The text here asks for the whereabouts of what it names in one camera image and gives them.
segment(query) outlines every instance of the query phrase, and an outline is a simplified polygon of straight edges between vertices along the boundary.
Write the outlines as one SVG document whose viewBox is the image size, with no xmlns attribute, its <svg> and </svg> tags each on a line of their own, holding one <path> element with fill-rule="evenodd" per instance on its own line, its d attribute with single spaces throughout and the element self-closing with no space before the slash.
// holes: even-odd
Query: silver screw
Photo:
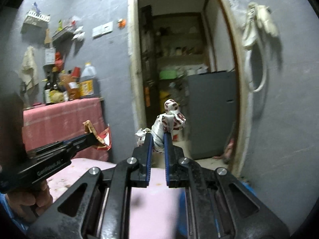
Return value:
<svg viewBox="0 0 319 239">
<path fill-rule="evenodd" d="M 227 173 L 227 170 L 224 167 L 220 167 L 217 169 L 217 173 L 219 175 L 225 175 Z"/>
<path fill-rule="evenodd" d="M 187 157 L 181 157 L 180 159 L 178 159 L 178 162 L 180 164 L 188 164 L 189 163 L 189 158 Z"/>
<path fill-rule="evenodd" d="M 130 157 L 130 158 L 127 158 L 126 161 L 128 164 L 135 164 L 137 162 L 137 159 L 135 157 Z"/>
<path fill-rule="evenodd" d="M 91 169 L 89 169 L 89 173 L 92 175 L 98 174 L 99 172 L 99 168 L 97 167 L 92 167 Z"/>
</svg>

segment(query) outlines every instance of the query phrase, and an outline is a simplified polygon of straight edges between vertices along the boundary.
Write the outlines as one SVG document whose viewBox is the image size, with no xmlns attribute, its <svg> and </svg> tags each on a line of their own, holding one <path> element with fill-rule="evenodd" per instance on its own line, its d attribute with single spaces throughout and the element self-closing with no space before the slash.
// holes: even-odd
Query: blue-gray wall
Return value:
<svg viewBox="0 0 319 239">
<path fill-rule="evenodd" d="M 5 7 L 0 13 L 0 66 L 8 71 L 20 69 L 24 52 L 29 45 L 35 48 L 35 61 L 39 80 L 45 78 L 43 70 L 43 41 L 45 29 L 28 25 L 22 34 L 26 12 L 36 1 L 44 14 L 51 15 L 51 34 L 60 19 L 78 16 L 82 19 L 86 38 L 82 44 L 66 41 L 57 48 L 67 53 L 65 69 L 84 67 L 90 61 L 96 67 L 101 96 L 104 97 L 104 115 L 112 132 L 110 160 L 117 163 L 131 156 L 135 146 L 135 128 L 132 112 L 130 61 L 128 56 L 128 29 L 119 29 L 117 21 L 127 19 L 128 0 L 24 0 L 18 10 Z M 114 31 L 92 39 L 92 29 L 113 21 Z M 26 103 L 43 102 L 41 82 L 35 91 L 26 95 Z"/>
<path fill-rule="evenodd" d="M 280 37 L 264 39 L 268 80 L 254 95 L 242 175 L 292 233 L 319 196 L 319 19 L 307 0 L 251 1 L 270 6 Z"/>
</svg>

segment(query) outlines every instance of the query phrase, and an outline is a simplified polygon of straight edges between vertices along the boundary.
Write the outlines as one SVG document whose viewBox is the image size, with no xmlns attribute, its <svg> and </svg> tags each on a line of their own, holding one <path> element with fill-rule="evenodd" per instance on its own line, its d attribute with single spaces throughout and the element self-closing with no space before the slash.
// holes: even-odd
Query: red tablecloth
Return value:
<svg viewBox="0 0 319 239">
<path fill-rule="evenodd" d="M 27 151 L 84 134 L 83 122 L 86 120 L 92 122 L 98 133 L 106 128 L 99 98 L 78 99 L 27 110 L 23 113 L 23 119 L 22 136 Z M 106 161 L 108 153 L 87 148 L 77 153 L 75 158 Z"/>
</svg>

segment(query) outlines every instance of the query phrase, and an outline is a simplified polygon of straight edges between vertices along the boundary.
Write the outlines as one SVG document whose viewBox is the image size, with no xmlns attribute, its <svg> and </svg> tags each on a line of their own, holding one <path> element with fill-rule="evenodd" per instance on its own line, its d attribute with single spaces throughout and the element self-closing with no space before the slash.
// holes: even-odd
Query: plastic jug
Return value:
<svg viewBox="0 0 319 239">
<path fill-rule="evenodd" d="M 81 99 L 99 97 L 96 70 L 91 63 L 85 63 L 85 68 L 80 76 L 80 96 Z"/>
</svg>

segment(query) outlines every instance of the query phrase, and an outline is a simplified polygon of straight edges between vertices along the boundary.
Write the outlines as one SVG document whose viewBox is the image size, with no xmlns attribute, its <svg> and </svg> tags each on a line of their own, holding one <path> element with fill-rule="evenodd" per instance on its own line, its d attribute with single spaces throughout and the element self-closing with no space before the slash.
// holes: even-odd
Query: pink tablecloth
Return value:
<svg viewBox="0 0 319 239">
<path fill-rule="evenodd" d="M 92 122 L 98 133 L 106 128 L 99 98 L 78 99 L 27 110 L 23 113 L 23 119 L 22 136 L 27 151 L 84 134 L 83 122 L 86 120 Z M 77 153 L 75 158 L 106 161 L 108 153 L 87 148 Z"/>
<path fill-rule="evenodd" d="M 71 165 L 52 175 L 47 181 L 56 201 L 91 167 L 101 170 L 115 164 L 90 159 L 73 159 Z M 132 188 L 130 207 L 130 239 L 174 239 L 181 189 L 166 186 L 165 170 L 151 169 L 149 186 Z"/>
</svg>

